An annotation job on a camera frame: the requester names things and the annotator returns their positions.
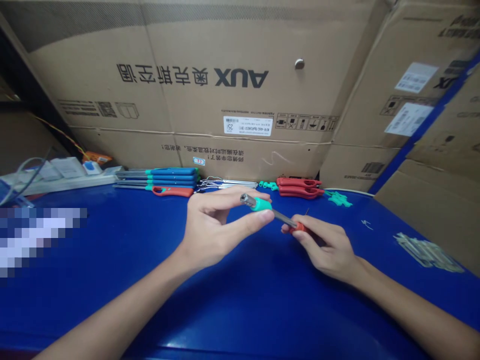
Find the electrical cable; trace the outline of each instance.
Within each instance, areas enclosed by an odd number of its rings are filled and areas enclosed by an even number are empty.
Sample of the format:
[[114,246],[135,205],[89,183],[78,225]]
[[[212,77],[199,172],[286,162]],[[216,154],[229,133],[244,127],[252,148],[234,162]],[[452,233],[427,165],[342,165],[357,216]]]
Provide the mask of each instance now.
[[41,117],[38,117],[38,116],[35,116],[33,113],[30,113],[35,119],[37,120],[40,120],[42,123],[48,125],[49,127],[51,127],[52,129],[58,131],[60,134],[62,134],[64,137],[66,137],[68,140],[70,140],[70,142],[75,145],[75,147],[78,149],[78,151],[80,151],[83,156],[86,157],[87,160],[90,160],[90,157],[85,153],[85,151],[82,149],[82,147],[80,145],[78,145],[70,136],[68,136],[66,133],[64,133],[62,130],[60,130],[59,128],[53,126],[51,123],[49,123],[48,121],[42,119]]
[[[6,203],[9,203],[13,200],[15,200],[16,198],[18,198],[20,195],[23,194],[23,192],[30,186],[30,184],[34,181],[35,177],[39,174],[40,170],[42,170],[43,166],[45,165],[45,162],[47,161],[47,158],[49,157],[50,155],[50,152],[52,151],[52,146],[50,146],[48,148],[48,151],[46,152],[45,154],[45,157],[31,157],[27,160],[25,160],[19,167],[18,169],[16,170],[16,173],[15,173],[15,181],[13,182],[13,184],[10,186],[10,190],[8,191],[8,193],[5,195],[5,197],[3,198],[2,201],[0,201],[0,206],[2,206],[3,204],[6,204]],[[10,198],[12,196],[12,193],[15,191],[15,187],[19,184],[19,175],[20,175],[20,172],[22,172],[24,170],[24,167],[29,163],[31,162],[32,160],[42,160],[40,166],[36,169],[36,171],[33,173],[32,177],[30,178],[30,180],[28,180],[28,182],[25,184],[25,186],[20,190],[18,191],[12,198]]]
[[373,194],[370,194],[368,192],[358,191],[358,190],[341,189],[341,188],[335,188],[335,187],[328,187],[328,188],[324,188],[323,190],[346,191],[346,192],[349,192],[349,193],[357,193],[357,194],[367,195],[367,196],[372,197],[372,198],[374,197]]

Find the barcode label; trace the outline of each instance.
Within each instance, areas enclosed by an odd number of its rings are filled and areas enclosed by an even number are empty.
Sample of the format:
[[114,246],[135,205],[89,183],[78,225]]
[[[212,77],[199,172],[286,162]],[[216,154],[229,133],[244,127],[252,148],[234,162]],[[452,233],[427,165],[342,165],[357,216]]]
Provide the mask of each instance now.
[[401,77],[395,89],[418,94],[439,68],[413,62]]
[[433,106],[407,102],[385,129],[386,133],[412,136],[424,122]]
[[420,125],[421,123],[423,123],[425,120],[424,117],[419,117],[416,121],[415,121],[415,125]]
[[407,115],[409,114],[408,111],[405,111],[401,116],[400,118],[395,122],[395,124],[393,124],[393,127],[392,127],[392,130],[396,130],[400,124],[405,120],[405,118],[407,117]]
[[362,169],[362,173],[378,174],[384,168],[385,164],[382,162],[367,162]]
[[260,117],[224,116],[223,132],[225,134],[270,136],[274,119]]

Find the blue table surface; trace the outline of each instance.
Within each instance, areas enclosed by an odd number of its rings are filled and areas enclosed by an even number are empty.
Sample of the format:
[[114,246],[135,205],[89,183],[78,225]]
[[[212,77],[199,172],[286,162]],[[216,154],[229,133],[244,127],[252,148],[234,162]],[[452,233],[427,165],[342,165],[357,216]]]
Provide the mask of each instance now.
[[[355,253],[480,330],[480,279],[424,268],[394,238],[418,232],[365,195],[353,206],[271,193],[274,209],[345,228]],[[46,249],[0,288],[0,348],[41,350],[134,284],[183,237],[187,199],[109,185],[51,193],[44,208],[87,208],[86,226]],[[235,220],[250,210],[233,209]],[[368,221],[369,229],[362,221]],[[126,355],[162,359],[425,359],[380,308],[315,270],[274,220],[218,265],[185,282]]]

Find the cardboard box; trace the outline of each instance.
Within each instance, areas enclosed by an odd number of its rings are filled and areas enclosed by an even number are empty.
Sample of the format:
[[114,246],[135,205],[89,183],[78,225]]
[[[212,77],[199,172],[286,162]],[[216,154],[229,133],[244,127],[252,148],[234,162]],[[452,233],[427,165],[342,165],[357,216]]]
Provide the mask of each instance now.
[[388,9],[384,0],[0,2],[72,126],[318,144],[331,140]]
[[406,160],[375,199],[480,276],[478,182]]
[[335,143],[403,146],[408,136],[386,128],[405,104],[434,106],[455,81],[480,49],[479,11],[472,0],[400,0],[375,40]]
[[480,70],[468,77],[407,157],[480,182]]
[[109,155],[118,164],[129,168],[182,166],[172,134],[79,127],[71,130],[86,149]]
[[330,145],[228,137],[176,135],[184,167],[203,176],[269,181],[279,177],[314,179]]
[[73,127],[72,131],[87,149],[109,154],[127,167],[197,167],[202,178],[275,181],[285,176],[313,179],[329,148],[329,145],[306,142],[174,136],[134,130]]
[[399,149],[331,145],[320,168],[324,188],[367,192]]

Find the metal rod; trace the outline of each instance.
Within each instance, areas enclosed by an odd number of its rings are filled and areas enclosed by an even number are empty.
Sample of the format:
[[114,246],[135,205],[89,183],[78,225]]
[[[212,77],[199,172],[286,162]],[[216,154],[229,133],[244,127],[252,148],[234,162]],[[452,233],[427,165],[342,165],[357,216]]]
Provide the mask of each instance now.
[[122,189],[142,189],[145,190],[145,186],[135,186],[135,185],[113,185],[114,188],[122,188]]
[[240,181],[240,180],[223,180],[223,183],[227,183],[227,184],[257,184],[258,185],[258,182],[255,182],[255,181]]
[[[240,201],[242,202],[242,204],[245,204],[251,208],[257,205],[257,200],[255,200],[254,197],[251,197],[246,193],[240,196]],[[283,215],[281,212],[278,212],[277,210],[272,209],[272,211],[275,214],[275,218],[280,220],[282,223],[287,224],[291,228],[294,228],[294,229],[297,228],[297,223],[295,221],[293,221],[289,217],[286,217],[285,215]]]
[[[218,188],[219,189],[228,189],[228,188],[234,187],[235,185],[238,185],[238,184],[221,184],[221,185],[218,185]],[[256,189],[257,188],[256,186],[255,187],[246,186],[246,185],[244,185],[244,186],[247,187],[247,188],[250,188],[250,189]]]
[[119,180],[115,182],[117,185],[149,185],[147,181],[142,180]]
[[126,174],[116,174],[117,178],[129,178],[129,179],[141,179],[141,180],[146,180],[149,177],[147,175],[126,175]]

